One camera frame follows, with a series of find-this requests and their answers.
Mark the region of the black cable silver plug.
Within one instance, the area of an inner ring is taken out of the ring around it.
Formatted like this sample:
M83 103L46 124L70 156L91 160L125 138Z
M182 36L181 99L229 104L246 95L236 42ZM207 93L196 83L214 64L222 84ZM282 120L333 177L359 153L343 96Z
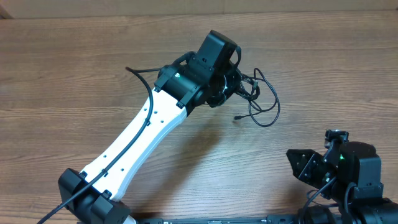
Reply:
M260 88L259 88L259 83L258 83L258 78L256 76L250 77L248 75L242 74L242 80L235 91L235 94L239 95L245 100L248 101L254 101L258 98L260 95ZM247 83L250 85L251 89L246 90L244 87L244 83Z

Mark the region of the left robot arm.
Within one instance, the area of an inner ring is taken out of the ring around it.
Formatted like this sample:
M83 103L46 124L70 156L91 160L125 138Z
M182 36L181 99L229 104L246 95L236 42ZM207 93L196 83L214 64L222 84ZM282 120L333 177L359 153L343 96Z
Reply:
M134 223L121 201L132 178L196 107L220 106L233 94L242 79L233 54L240 55L240 47L211 30L198 51L156 69L147 101L116 140L81 171L67 169L60 176L62 206L82 223Z

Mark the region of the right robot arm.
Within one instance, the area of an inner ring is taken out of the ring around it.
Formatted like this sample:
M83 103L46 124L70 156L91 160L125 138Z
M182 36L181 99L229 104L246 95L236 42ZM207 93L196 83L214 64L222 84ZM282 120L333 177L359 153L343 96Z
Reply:
M295 223L397 224L397 204L383 196L381 158L373 145L346 142L337 166L311 149L289 149L293 175L317 191L298 211Z

